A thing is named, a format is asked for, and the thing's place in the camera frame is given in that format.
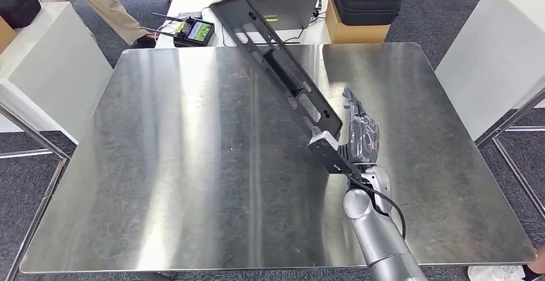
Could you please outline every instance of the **white shoe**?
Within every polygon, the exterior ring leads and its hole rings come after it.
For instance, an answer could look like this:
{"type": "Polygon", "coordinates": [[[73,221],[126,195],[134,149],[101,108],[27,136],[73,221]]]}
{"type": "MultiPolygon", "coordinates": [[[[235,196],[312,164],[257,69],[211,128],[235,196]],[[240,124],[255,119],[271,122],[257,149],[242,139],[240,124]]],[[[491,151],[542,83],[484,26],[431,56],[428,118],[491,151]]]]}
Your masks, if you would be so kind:
{"type": "Polygon", "coordinates": [[[470,266],[467,276],[471,281],[520,281],[525,277],[522,266],[470,266]]]}

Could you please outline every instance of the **gray carpet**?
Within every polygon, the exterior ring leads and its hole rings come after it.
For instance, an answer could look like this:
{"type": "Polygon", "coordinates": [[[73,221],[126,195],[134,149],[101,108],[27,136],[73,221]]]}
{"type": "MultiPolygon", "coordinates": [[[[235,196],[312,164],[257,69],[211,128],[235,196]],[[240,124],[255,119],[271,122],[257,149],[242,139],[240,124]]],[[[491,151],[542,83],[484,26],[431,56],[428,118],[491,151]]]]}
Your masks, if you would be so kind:
{"type": "MultiPolygon", "coordinates": [[[[143,26],[158,27],[163,20],[151,12],[165,14],[166,0],[120,0],[143,26]]],[[[435,68],[478,0],[403,0],[400,16],[392,25],[387,41],[412,41],[424,49],[435,68]]],[[[95,34],[100,49],[114,66],[127,45],[90,9],[85,1],[75,0],[75,8],[95,34]]],[[[534,110],[521,124],[545,123],[545,111],[534,110]]],[[[46,134],[52,141],[73,151],[74,145],[57,132],[46,134]]],[[[523,174],[545,200],[545,185],[540,183],[545,167],[545,136],[506,134],[506,148],[519,162],[523,174]]],[[[0,134],[0,152],[36,149],[22,134],[0,134]]],[[[545,226],[493,145],[482,150],[483,157],[528,236],[535,246],[545,244],[545,226]]],[[[30,220],[57,164],[53,156],[0,160],[0,279],[4,278],[24,237],[30,220]]],[[[467,280],[464,267],[424,267],[429,280],[467,280]]],[[[200,271],[176,274],[177,280],[370,280],[366,269],[286,269],[259,271],[200,271]]],[[[130,274],[81,274],[20,276],[20,280],[133,280],[130,274]]]]}
{"type": "MultiPolygon", "coordinates": [[[[166,14],[166,0],[120,0],[142,26],[157,28],[163,19],[152,12],[166,14]]],[[[447,52],[479,0],[402,0],[399,17],[392,24],[388,42],[419,43],[435,68],[447,52]]],[[[100,49],[112,66],[129,46],[115,34],[84,0],[74,0],[75,9],[95,34],[100,49]]]]}

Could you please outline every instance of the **yellow label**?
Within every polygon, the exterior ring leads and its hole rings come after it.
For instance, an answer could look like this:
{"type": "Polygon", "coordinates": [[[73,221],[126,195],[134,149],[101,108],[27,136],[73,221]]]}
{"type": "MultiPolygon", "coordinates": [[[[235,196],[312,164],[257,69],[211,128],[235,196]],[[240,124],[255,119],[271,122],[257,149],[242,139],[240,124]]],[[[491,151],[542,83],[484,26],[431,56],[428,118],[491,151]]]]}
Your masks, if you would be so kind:
{"type": "Polygon", "coordinates": [[[181,23],[180,23],[180,26],[178,26],[178,28],[176,28],[176,32],[181,32],[181,31],[182,31],[182,28],[184,28],[184,24],[185,24],[185,23],[186,23],[186,22],[181,22],[181,23]]]}

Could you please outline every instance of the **white table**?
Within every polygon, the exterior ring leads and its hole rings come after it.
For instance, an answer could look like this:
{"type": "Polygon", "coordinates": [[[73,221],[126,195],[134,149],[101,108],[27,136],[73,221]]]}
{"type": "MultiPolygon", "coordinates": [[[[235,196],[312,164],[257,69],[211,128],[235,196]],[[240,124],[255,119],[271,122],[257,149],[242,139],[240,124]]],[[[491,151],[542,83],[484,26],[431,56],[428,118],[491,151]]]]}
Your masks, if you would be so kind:
{"type": "MultiPolygon", "coordinates": [[[[112,68],[72,5],[42,3],[0,54],[0,102],[38,131],[78,143],[112,68]]],[[[0,132],[21,131],[0,116],[0,132]]]]}
{"type": "MultiPolygon", "coordinates": [[[[170,9],[168,9],[168,16],[178,17],[180,13],[190,13],[190,12],[201,12],[202,19],[208,22],[213,22],[215,24],[215,33],[208,46],[223,46],[222,42],[222,33],[225,38],[226,46],[234,46],[235,43],[231,40],[229,35],[222,29],[221,24],[214,16],[212,11],[208,7],[211,3],[221,1],[221,0],[172,0],[170,4],[170,9]]],[[[322,10],[320,13],[327,10],[328,0],[322,0],[322,10]]],[[[297,37],[301,30],[282,30],[277,31],[276,33],[283,39],[286,40],[291,37],[297,37]]],[[[255,42],[261,42],[262,39],[257,37],[256,33],[249,33],[250,37],[255,42]]],[[[329,33],[325,25],[324,19],[318,19],[316,22],[310,24],[307,29],[303,31],[301,38],[294,41],[300,41],[301,44],[330,44],[329,33]]],[[[174,44],[172,38],[166,35],[159,36],[157,40],[156,48],[173,48],[174,44]]]]}
{"type": "Polygon", "coordinates": [[[543,1],[481,0],[437,67],[473,140],[545,87],[543,1]]]}

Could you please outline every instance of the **cardboard box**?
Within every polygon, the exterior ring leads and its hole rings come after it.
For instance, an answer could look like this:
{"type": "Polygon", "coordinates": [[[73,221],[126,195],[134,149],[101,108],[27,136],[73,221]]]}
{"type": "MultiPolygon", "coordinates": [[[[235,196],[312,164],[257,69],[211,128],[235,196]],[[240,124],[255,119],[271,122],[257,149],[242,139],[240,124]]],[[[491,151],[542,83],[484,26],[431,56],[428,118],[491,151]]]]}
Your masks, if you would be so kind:
{"type": "Polygon", "coordinates": [[[325,24],[329,31],[331,43],[382,43],[390,29],[390,25],[381,26],[347,26],[335,8],[333,0],[329,0],[325,14],[325,24]]]}
{"type": "Polygon", "coordinates": [[[15,31],[0,16],[0,54],[15,39],[15,31]]]}

